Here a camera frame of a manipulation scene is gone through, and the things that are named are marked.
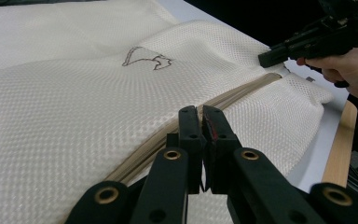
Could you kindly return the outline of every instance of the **table surface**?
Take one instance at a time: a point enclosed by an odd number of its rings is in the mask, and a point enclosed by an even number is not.
[[[193,7],[183,0],[158,0],[158,2],[170,11],[179,21],[206,20],[227,25],[223,21]],[[312,185],[323,181],[326,164],[336,137],[342,111],[347,103],[349,94],[345,89],[336,88],[332,83],[324,80],[320,73],[310,70],[306,66],[298,66],[293,60],[289,60],[284,64],[289,71],[300,77],[313,78],[315,84],[327,88],[335,96],[335,99],[332,102],[324,105],[324,115],[321,120],[321,127],[310,144],[309,149],[306,151],[299,164],[297,164],[294,170],[287,176],[288,181],[293,186],[309,192]],[[341,145],[350,144],[351,146],[351,141],[347,142],[342,138],[340,138],[340,140]]]

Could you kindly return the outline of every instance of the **black clamp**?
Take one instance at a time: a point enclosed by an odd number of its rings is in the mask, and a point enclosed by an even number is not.
[[[167,135],[147,176],[129,187],[114,181],[91,187],[65,223],[184,224],[188,194],[210,189],[227,195],[235,224],[358,224],[357,194],[330,183],[314,185],[310,194],[293,187],[261,151],[241,145],[223,111],[202,110],[201,125],[194,106],[179,111],[179,132]]]

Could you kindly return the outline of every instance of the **woven fabric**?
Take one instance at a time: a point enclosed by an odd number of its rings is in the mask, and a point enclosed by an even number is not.
[[[0,223],[59,223],[180,108],[269,72],[282,79],[225,113],[287,175],[332,100],[262,68],[251,37],[153,0],[0,7],[0,24]],[[190,197],[189,223],[230,223],[224,197]]]

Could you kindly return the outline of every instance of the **hand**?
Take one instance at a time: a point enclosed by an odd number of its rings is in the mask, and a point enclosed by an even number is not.
[[[350,86],[348,92],[358,98],[358,48],[350,50],[344,55],[334,55],[316,59],[297,59],[298,65],[309,65],[322,68],[327,81],[336,83],[346,80]]]

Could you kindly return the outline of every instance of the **clamp jaw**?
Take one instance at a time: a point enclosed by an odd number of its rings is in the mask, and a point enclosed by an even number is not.
[[[262,67],[283,63],[289,58],[342,55],[358,48],[358,0],[319,0],[319,3],[326,16],[259,54]],[[336,87],[348,87],[345,82],[338,82]]]
[[[227,195],[235,224],[358,224],[357,194],[330,183],[314,185],[310,194],[291,186],[261,151],[241,145],[223,111],[202,110],[201,125],[195,106],[179,110],[179,132],[167,134],[147,176],[129,187],[96,184],[65,224],[184,224],[188,194],[200,189]]]

